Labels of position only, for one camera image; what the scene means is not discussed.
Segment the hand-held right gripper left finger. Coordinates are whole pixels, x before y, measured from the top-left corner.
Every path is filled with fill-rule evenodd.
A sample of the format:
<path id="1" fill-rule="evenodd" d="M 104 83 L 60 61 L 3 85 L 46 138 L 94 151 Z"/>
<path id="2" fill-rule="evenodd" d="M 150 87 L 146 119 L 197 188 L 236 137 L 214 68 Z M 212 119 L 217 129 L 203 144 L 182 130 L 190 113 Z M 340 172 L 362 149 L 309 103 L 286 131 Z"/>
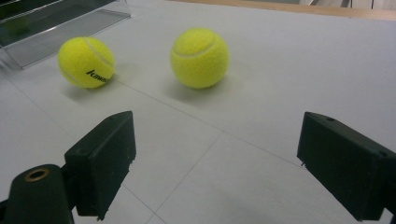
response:
<path id="1" fill-rule="evenodd" d="M 133 113 L 104 119 L 64 154 L 69 204 L 83 217 L 104 219 L 135 156 Z"/>

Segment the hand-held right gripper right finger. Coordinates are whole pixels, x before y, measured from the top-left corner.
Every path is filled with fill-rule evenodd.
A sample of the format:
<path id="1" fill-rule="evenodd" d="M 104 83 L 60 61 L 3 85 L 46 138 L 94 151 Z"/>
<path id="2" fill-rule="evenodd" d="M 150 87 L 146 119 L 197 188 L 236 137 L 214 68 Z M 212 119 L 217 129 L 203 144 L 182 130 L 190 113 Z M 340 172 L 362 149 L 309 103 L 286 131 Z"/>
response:
<path id="1" fill-rule="evenodd" d="M 337 119 L 304 114 L 297 158 L 358 221 L 396 221 L 396 152 Z"/>

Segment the yellow tennis ball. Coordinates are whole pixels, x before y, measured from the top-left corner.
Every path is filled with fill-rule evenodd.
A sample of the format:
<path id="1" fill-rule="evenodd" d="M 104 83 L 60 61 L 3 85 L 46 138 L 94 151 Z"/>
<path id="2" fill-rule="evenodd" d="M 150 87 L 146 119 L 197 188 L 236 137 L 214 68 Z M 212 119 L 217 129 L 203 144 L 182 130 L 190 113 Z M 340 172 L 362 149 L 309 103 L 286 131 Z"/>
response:
<path id="1" fill-rule="evenodd" d="M 111 50 L 93 37 L 75 37 L 64 42 L 58 51 L 58 65 L 71 84 L 83 89 L 105 85 L 115 69 Z"/>
<path id="2" fill-rule="evenodd" d="M 206 28 L 183 32 L 170 50 L 170 64 L 177 80 L 194 89 L 217 84 L 225 76 L 228 63 L 225 41 Z"/>

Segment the clear plastic tray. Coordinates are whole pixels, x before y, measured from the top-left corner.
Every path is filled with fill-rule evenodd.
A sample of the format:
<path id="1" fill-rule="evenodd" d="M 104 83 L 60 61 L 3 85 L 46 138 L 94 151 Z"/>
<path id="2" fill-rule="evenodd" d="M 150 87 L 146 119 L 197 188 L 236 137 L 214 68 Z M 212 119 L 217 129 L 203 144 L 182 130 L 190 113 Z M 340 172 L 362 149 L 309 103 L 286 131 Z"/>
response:
<path id="1" fill-rule="evenodd" d="M 126 0 L 0 0 L 0 72 L 23 69 L 70 38 L 130 17 Z"/>

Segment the white table cover sheet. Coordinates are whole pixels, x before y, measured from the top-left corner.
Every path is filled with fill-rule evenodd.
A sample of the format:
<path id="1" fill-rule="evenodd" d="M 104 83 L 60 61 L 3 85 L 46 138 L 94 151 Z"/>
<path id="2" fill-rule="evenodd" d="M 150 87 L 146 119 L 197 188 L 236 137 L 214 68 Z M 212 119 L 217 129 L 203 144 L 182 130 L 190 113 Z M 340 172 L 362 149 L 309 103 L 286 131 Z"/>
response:
<path id="1" fill-rule="evenodd" d="M 103 221 L 78 224 L 366 224 L 297 159 L 304 113 L 396 150 L 396 21 L 164 0 L 99 34 L 116 73 L 83 90 L 48 58 L 0 72 L 0 201 L 12 179 L 64 153 L 109 115 L 134 114 L 137 155 Z M 194 89 L 170 64 L 190 28 L 223 38 L 225 76 Z"/>

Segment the wooden table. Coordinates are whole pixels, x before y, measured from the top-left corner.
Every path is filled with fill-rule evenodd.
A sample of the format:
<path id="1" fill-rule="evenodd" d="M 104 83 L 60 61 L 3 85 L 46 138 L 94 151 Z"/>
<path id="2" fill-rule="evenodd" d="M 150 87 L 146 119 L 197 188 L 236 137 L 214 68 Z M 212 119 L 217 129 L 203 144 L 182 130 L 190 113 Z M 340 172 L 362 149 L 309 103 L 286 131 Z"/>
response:
<path id="1" fill-rule="evenodd" d="M 347 18 L 362 18 L 368 20 L 396 21 L 396 11 L 360 9 L 347 7 L 319 7 L 283 3 L 269 3 L 248 0 L 169 0 L 183 3 L 206 4 L 228 7 L 249 7 L 277 11 L 287 11 L 304 14 L 326 15 Z"/>

